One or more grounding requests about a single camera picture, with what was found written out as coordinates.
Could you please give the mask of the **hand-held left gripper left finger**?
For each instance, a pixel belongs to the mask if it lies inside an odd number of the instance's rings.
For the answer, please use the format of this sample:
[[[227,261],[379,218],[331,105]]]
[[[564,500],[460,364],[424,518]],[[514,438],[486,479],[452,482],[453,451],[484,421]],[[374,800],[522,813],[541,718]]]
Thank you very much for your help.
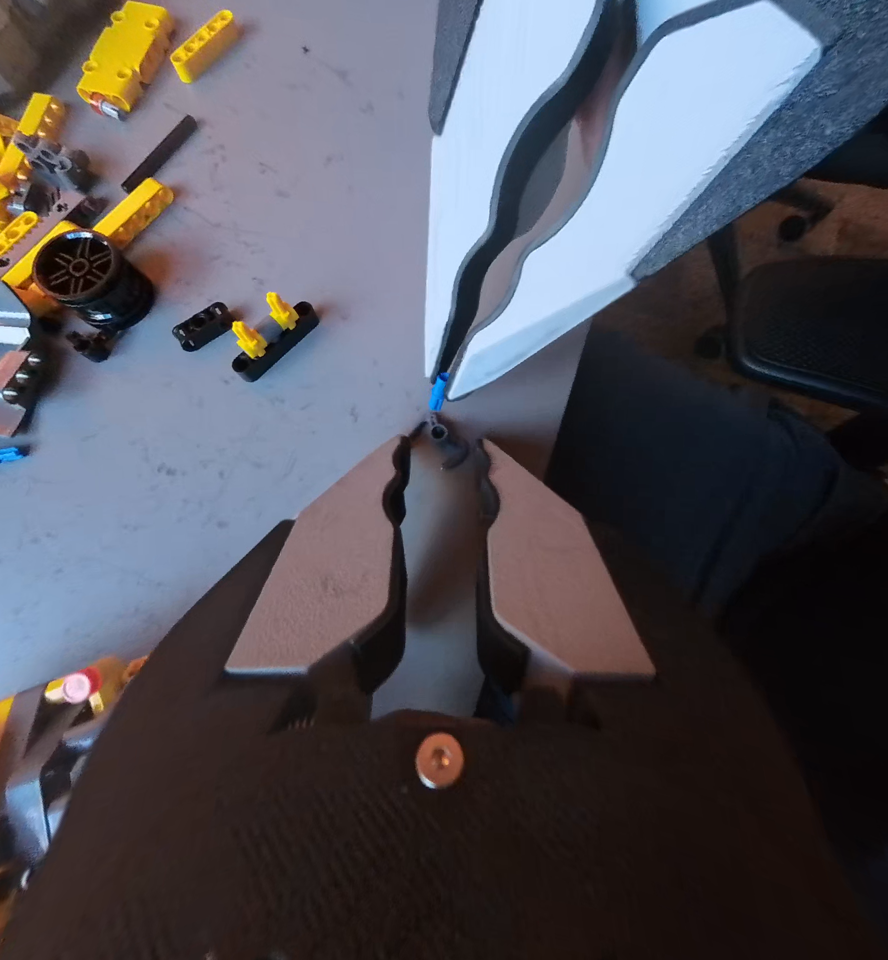
[[[397,435],[294,520],[225,663],[234,677],[307,677],[347,654],[373,694],[405,645],[404,491],[411,442]]]

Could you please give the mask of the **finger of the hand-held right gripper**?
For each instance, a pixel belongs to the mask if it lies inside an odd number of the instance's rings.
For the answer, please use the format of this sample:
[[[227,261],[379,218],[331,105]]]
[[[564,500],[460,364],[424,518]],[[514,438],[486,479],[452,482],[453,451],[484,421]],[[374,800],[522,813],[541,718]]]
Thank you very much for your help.
[[[632,290],[632,254],[703,193],[818,50],[775,2],[706,2],[649,35],[608,109],[578,201],[488,271],[448,399],[501,378]]]
[[[551,206],[623,2],[440,2],[428,119],[427,378],[454,379],[486,276]]]

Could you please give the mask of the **dark grey claw connector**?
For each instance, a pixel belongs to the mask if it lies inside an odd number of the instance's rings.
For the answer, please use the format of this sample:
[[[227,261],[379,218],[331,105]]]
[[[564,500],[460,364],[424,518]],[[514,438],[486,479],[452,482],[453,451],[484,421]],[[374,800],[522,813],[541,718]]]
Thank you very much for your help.
[[[437,449],[441,457],[441,470],[444,472],[459,468],[468,459],[469,444],[434,412],[428,413],[408,435],[412,444],[423,437],[429,439]]]

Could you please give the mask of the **black beam with yellow pins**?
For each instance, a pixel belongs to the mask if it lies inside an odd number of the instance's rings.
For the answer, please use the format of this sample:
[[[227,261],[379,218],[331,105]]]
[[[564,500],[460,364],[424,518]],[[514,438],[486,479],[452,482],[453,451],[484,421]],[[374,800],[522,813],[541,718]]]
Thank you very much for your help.
[[[245,381],[256,382],[317,329],[320,318],[312,303],[290,304],[277,292],[266,295],[267,315],[248,324],[236,319],[231,330],[239,347],[232,368]]]

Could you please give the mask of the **short black holed beam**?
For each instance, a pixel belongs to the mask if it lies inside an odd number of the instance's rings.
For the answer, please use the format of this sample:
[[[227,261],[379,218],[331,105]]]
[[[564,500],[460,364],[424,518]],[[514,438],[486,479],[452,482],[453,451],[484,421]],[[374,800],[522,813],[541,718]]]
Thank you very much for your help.
[[[184,352],[196,353],[231,331],[234,320],[233,312],[223,302],[216,301],[177,323],[171,333]]]

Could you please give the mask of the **grey desk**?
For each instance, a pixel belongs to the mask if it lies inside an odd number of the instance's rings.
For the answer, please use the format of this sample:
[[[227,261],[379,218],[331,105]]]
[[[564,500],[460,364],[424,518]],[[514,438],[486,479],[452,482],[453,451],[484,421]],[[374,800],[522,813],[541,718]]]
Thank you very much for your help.
[[[426,259],[437,2],[164,2],[180,42],[221,8],[243,37],[186,84],[166,62],[115,122],[55,88],[66,138],[112,203],[186,115],[158,174],[173,203],[127,250],[157,293],[92,363],[47,338],[53,382],[0,465],[0,699],[133,656],[278,522],[426,412]],[[256,382],[231,331],[185,352],[215,302],[252,325],[266,295],[316,330]]]

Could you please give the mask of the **black office chair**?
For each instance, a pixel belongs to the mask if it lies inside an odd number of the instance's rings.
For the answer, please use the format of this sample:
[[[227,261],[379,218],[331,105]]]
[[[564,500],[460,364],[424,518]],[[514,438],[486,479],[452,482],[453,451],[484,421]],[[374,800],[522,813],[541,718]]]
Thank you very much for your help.
[[[791,210],[791,214],[777,226],[776,235],[781,243],[801,240],[833,210],[833,205],[820,194],[797,184],[778,190],[767,201]],[[706,246],[723,304],[724,321],[703,331],[694,341],[693,352],[698,358],[715,361],[727,352],[729,327],[735,314],[741,280],[738,221],[728,222],[711,234]]]

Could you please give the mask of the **person's leg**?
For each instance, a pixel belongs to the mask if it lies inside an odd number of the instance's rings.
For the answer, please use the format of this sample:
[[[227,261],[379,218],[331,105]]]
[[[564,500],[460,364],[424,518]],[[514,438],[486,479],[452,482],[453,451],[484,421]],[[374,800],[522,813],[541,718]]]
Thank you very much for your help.
[[[592,326],[546,484],[612,526],[716,614],[768,560],[888,513],[888,484],[849,465],[786,403],[728,388]]]

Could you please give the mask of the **short yellow holed beam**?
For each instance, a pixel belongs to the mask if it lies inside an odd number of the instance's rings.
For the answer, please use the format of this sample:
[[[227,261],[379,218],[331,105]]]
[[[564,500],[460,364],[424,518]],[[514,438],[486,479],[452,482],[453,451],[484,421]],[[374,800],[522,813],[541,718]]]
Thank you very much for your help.
[[[240,39],[231,10],[225,8],[181,43],[170,55],[179,80],[190,85],[227,54]]]

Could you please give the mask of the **black axle rod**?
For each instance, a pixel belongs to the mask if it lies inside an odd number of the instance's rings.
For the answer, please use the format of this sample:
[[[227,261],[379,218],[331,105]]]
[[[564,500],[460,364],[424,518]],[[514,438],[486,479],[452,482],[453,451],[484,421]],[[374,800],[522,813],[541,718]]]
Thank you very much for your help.
[[[144,181],[153,179],[173,156],[181,150],[198,129],[197,119],[186,114],[176,126],[158,143],[138,166],[125,178],[121,189],[132,194]]]

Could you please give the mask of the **black angled connector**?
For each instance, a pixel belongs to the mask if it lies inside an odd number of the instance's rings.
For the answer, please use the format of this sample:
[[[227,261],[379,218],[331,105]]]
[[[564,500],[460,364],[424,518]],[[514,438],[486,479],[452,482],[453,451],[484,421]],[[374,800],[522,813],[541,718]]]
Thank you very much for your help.
[[[108,331],[83,333],[70,330],[66,332],[65,338],[78,355],[99,364],[106,362],[113,355],[118,336]]]

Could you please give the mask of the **long yellow holed beam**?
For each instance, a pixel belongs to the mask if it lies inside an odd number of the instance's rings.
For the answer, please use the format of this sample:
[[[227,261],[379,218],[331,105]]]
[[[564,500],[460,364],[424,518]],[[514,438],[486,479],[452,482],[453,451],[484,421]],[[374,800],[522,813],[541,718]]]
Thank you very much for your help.
[[[123,250],[173,203],[174,198],[170,186],[147,177],[92,229]]]

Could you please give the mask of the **yellow motor block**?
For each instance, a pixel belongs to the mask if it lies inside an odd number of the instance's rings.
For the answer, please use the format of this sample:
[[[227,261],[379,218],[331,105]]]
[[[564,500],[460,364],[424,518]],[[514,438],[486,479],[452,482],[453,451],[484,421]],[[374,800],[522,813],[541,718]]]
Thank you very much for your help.
[[[161,68],[173,29],[166,7],[126,2],[86,58],[78,95],[97,113],[124,120]]]

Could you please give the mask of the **black spoked wheel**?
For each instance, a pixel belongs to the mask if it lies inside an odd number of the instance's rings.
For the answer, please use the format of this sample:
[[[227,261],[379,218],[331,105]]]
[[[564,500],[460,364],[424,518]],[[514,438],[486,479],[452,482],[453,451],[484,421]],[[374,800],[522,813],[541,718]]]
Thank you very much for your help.
[[[104,234],[73,229],[47,241],[33,264],[36,286],[97,330],[127,330],[151,312],[153,283]]]

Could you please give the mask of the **dark grey joint connector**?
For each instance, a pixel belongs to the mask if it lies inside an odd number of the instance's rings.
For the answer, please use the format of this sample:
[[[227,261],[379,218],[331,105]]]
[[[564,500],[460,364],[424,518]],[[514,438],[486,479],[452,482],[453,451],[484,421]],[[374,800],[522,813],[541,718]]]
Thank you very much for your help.
[[[12,145],[18,147],[33,176],[60,191],[89,194],[98,181],[84,150],[70,149],[41,135],[16,132]]]

